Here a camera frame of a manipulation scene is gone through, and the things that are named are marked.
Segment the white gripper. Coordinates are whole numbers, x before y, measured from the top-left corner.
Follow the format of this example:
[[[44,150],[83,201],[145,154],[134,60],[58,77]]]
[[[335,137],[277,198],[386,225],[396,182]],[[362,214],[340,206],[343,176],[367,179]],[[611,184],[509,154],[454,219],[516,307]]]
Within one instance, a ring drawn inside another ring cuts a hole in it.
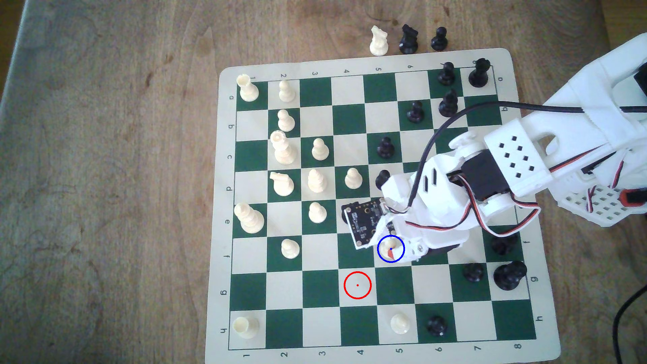
[[[394,218],[380,218],[375,227],[375,242],[397,235],[393,248],[396,262],[419,260],[427,253],[448,252],[462,246],[476,219],[468,208],[470,199],[464,187],[449,180],[465,162],[464,157],[438,154],[423,167],[417,188],[417,173],[392,175],[382,184],[387,205],[403,212],[409,197],[416,192],[411,207]]]

